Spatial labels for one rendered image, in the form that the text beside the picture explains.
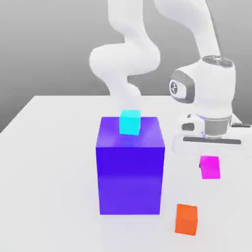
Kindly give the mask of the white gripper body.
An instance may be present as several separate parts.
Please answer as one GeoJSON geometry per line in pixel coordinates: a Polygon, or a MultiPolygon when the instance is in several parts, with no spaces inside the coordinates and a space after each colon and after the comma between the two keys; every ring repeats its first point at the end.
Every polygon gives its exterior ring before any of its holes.
{"type": "Polygon", "coordinates": [[[203,133],[178,131],[172,138],[172,151],[190,156],[252,157],[252,131],[228,131],[221,138],[203,133]]]}

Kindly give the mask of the small magenta cube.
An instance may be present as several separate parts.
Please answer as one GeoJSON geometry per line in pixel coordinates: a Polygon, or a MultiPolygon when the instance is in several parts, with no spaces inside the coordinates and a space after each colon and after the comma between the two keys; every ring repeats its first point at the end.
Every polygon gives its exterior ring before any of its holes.
{"type": "Polygon", "coordinates": [[[201,156],[199,161],[202,179],[220,179],[220,161],[218,156],[201,156]]]}

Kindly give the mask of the small orange cube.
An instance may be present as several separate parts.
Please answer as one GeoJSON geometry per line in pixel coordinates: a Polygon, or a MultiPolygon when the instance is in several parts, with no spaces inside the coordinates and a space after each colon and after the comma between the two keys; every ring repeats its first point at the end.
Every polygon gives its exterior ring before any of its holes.
{"type": "Polygon", "coordinates": [[[197,207],[185,204],[177,204],[175,232],[195,236],[197,224],[197,207]]]}

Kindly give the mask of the small cyan cube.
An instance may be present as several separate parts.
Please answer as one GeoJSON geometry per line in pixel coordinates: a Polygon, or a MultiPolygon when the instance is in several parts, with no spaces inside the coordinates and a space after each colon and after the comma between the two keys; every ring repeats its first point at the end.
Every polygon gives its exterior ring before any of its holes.
{"type": "Polygon", "coordinates": [[[141,125],[140,110],[124,109],[119,117],[119,132],[126,135],[139,135],[141,125]]]}

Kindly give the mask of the large purple box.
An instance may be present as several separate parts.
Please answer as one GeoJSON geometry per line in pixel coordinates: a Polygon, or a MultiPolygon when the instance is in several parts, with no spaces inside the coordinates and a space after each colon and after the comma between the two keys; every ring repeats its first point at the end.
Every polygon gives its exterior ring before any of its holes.
{"type": "Polygon", "coordinates": [[[138,135],[119,133],[118,117],[103,117],[96,141],[102,215],[159,215],[165,144],[156,117],[143,117],[138,135]]]}

